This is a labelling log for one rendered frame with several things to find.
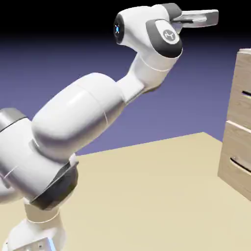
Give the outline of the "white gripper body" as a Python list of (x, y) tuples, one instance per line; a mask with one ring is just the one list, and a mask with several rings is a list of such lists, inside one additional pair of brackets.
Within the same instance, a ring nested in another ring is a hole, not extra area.
[(211, 10), (190, 10), (182, 11), (181, 16), (174, 18), (172, 23), (181, 24), (185, 28), (198, 28), (217, 25), (219, 11)]

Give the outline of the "light wood drawer front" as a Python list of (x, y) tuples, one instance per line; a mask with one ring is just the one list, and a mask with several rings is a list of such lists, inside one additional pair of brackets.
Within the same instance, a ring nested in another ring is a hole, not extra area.
[(251, 92), (251, 49), (237, 52), (227, 119), (251, 130), (251, 98), (242, 94)]
[(251, 170), (251, 130), (226, 121), (218, 177), (251, 201), (251, 173), (232, 163), (231, 157)]

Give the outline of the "light wood cabinet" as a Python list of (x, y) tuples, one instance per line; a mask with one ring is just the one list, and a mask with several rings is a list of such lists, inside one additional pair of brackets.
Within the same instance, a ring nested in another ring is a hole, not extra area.
[(251, 48), (236, 55), (218, 177), (251, 201)]

